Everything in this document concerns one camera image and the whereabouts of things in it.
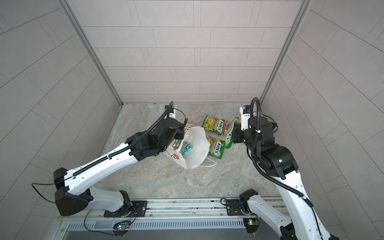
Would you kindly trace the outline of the right circuit board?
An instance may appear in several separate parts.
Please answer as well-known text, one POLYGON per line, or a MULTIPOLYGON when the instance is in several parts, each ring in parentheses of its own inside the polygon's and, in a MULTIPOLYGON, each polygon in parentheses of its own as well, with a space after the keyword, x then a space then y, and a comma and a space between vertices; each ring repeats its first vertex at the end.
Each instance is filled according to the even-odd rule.
POLYGON ((243 219, 243 222, 248 234, 255 234, 260 227, 259 218, 243 219))

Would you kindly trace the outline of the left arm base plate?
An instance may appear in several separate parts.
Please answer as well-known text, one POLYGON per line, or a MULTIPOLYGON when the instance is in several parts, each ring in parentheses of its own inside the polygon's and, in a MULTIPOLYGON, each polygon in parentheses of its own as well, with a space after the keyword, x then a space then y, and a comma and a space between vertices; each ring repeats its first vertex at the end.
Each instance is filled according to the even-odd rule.
POLYGON ((104 212, 105 218, 125 218, 125 217, 144 217, 147 210, 147 201, 132 201, 127 205, 123 205, 115 212, 104 212))

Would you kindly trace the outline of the left circuit board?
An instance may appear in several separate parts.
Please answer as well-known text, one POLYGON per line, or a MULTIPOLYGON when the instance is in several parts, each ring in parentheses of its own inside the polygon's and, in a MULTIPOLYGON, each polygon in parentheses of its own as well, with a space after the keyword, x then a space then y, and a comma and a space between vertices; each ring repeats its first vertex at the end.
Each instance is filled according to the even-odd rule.
POLYGON ((128 231, 131 227, 132 221, 121 221, 115 223, 113 226, 113 231, 128 231))

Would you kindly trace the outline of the aluminium mounting rail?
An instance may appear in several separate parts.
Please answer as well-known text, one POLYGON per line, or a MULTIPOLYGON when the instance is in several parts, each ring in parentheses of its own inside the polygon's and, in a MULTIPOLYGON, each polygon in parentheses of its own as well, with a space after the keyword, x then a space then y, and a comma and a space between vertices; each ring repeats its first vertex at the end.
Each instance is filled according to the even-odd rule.
MULTIPOLYGON (((246 212, 251 212, 263 219, 277 219, 282 213, 269 205, 257 192, 248 190, 242 193, 239 199, 246 212)), ((137 200, 147 201, 147 210, 144 217, 156 218, 161 216, 180 217, 187 215, 213 215, 220 213, 227 215, 226 207, 217 199, 153 199, 137 200)), ((132 202, 124 191, 114 193, 111 198, 102 195, 74 196, 71 194, 59 194, 55 196, 55 204, 63 217, 68 217, 85 210, 100 210, 115 212, 123 205, 132 202)), ((137 217, 125 217, 133 221, 137 217)))

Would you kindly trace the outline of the green Fox's candy bag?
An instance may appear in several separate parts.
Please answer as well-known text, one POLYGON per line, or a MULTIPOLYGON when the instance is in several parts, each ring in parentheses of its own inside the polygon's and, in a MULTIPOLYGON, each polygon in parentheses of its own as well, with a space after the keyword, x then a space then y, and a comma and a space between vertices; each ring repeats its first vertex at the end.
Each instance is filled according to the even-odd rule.
MULTIPOLYGON (((240 121, 240 114, 237 113, 235 115, 235 117, 233 119, 239 119, 240 121)), ((233 127, 230 129, 230 130, 227 130, 227 131, 224 131, 225 135, 226 135, 226 139, 225 139, 225 148, 226 149, 229 149, 231 148, 232 144, 233 144, 233 141, 232 141, 232 134, 233 134, 233 130, 234 130, 234 125, 233 127)))
POLYGON ((210 136, 206 136, 206 138, 210 144, 209 155, 216 159, 222 159, 224 155, 225 141, 210 136))
POLYGON ((210 131, 218 135, 222 135, 224 133, 224 128, 226 123, 227 121, 224 119, 219 119, 212 116, 206 116, 203 123, 203 128, 206 131, 210 131))

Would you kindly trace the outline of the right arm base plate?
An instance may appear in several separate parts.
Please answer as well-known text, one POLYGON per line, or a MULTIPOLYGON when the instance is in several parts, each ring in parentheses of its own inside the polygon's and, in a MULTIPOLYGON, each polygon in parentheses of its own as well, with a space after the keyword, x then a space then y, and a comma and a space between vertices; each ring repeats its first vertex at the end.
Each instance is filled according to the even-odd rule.
POLYGON ((220 203, 226 207, 228 216, 257 216, 254 213, 246 212, 239 199, 221 199, 220 203))

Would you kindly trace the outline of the white floral paper bag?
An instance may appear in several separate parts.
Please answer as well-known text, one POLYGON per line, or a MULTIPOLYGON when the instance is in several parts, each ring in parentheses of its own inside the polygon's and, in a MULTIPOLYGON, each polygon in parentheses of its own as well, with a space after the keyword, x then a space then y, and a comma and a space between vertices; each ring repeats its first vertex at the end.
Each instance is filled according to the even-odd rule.
POLYGON ((186 170, 217 165, 216 161, 208 158, 210 144, 202 127, 187 124, 184 133, 182 140, 173 140, 167 147, 166 157, 186 170))

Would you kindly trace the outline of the green snack packets in bag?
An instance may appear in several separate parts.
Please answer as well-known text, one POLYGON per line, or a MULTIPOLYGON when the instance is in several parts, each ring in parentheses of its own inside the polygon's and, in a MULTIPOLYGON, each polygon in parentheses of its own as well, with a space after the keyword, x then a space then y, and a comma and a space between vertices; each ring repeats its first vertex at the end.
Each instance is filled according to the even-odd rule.
POLYGON ((180 149, 180 154, 184 156, 187 152, 193 149, 193 145, 188 142, 183 142, 182 147, 180 149))

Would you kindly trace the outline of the orange Fox's candy bag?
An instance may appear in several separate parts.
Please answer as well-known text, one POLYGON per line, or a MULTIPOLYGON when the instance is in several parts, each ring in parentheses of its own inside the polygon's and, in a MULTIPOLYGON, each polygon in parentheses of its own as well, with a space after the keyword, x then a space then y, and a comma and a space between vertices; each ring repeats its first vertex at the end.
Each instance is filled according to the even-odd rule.
POLYGON ((239 122, 239 119, 233 119, 232 121, 227 121, 225 123, 224 130, 225 131, 230 130, 233 127, 233 125, 238 122, 239 122))

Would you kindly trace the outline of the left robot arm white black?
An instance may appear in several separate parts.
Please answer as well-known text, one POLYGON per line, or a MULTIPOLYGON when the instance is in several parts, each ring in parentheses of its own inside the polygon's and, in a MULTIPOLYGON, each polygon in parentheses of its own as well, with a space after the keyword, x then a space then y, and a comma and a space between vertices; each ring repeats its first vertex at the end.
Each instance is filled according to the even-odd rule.
POLYGON ((171 117, 163 118, 88 164, 55 170, 55 204, 60 215, 68 217, 83 210, 103 210, 105 217, 131 214, 134 207, 126 191, 105 191, 94 184, 121 168, 164 152, 173 140, 184 138, 186 124, 171 117))

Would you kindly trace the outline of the circuit board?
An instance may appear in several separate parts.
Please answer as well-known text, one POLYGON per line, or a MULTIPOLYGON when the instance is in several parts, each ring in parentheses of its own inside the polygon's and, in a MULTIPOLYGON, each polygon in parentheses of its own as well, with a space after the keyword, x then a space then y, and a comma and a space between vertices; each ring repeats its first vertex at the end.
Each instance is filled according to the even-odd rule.
POLYGON ((131 227, 132 221, 121 221, 115 223, 113 226, 113 231, 128 231, 131 227))
POLYGON ((259 218, 243 219, 243 222, 248 234, 255 234, 260 227, 259 218))

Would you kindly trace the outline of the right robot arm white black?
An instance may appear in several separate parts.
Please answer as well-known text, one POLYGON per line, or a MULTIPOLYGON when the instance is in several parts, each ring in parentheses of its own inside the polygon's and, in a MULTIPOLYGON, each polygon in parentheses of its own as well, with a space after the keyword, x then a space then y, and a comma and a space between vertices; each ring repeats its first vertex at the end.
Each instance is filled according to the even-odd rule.
POLYGON ((246 114, 234 124, 232 141, 245 144, 256 170, 277 187, 289 216, 266 203, 254 190, 240 196, 244 212, 261 217, 282 240, 336 240, 317 215, 293 154, 275 142, 275 126, 265 117, 246 114))

